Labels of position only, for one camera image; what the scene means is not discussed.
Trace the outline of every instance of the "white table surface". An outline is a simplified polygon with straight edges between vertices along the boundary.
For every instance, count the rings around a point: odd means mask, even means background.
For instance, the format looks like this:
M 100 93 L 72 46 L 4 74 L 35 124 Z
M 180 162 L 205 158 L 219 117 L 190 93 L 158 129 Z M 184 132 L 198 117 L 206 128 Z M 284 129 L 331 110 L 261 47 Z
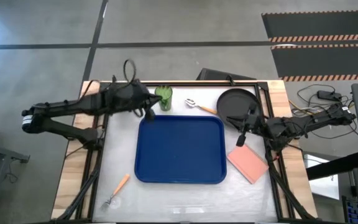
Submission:
M 191 98 L 202 106 L 216 109 L 216 101 L 228 86 L 173 87 L 172 109 L 164 112 L 158 104 L 155 114 L 215 116 L 190 108 Z M 254 87 L 236 86 L 255 94 Z M 269 173 L 255 184 L 228 161 L 227 176 L 219 184 L 151 184 L 134 174 L 137 135 L 141 119 L 133 113 L 118 113 L 109 118 L 103 151 L 94 222 L 275 222 L 277 215 Z M 225 126 L 226 155 L 236 145 L 239 133 Z M 247 133 L 246 144 L 265 157 L 261 137 Z M 131 177 L 107 209 L 102 204 L 125 174 Z

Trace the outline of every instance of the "black frying pan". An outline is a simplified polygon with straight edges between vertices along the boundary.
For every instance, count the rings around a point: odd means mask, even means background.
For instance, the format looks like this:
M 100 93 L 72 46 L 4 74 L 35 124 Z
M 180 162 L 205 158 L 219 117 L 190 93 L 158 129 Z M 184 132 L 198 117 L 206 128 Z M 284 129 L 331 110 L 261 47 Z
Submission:
M 252 114 L 261 115 L 262 113 L 256 96 L 240 88 L 232 88 L 222 93 L 216 103 L 216 109 L 223 123 L 230 127 L 233 125 L 226 120 L 228 116 L 244 116 L 249 113 L 250 109 Z

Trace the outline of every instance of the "green glass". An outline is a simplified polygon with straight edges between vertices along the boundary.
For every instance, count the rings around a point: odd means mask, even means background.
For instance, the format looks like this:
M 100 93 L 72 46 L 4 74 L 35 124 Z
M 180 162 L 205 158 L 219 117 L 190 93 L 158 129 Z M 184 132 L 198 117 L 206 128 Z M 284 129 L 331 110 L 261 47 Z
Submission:
M 154 90 L 154 94 L 162 96 L 162 99 L 159 101 L 159 105 L 162 111 L 168 111 L 172 106 L 172 87 L 170 86 L 158 86 Z

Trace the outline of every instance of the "blue tray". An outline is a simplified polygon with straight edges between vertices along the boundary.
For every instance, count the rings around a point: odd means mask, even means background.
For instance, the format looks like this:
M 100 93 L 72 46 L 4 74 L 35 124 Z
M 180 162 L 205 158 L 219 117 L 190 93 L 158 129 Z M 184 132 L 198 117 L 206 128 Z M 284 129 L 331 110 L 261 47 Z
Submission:
M 212 116 L 143 119 L 135 175 L 143 182 L 217 184 L 226 177 L 223 123 Z

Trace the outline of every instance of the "pink napkin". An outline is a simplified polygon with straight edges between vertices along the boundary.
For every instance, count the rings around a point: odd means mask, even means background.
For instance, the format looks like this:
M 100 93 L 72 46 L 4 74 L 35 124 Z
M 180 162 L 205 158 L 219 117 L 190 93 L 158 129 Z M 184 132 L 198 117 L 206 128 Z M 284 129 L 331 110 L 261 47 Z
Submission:
M 251 184 L 254 184 L 269 168 L 262 158 L 246 145 L 236 146 L 227 155 L 227 159 Z

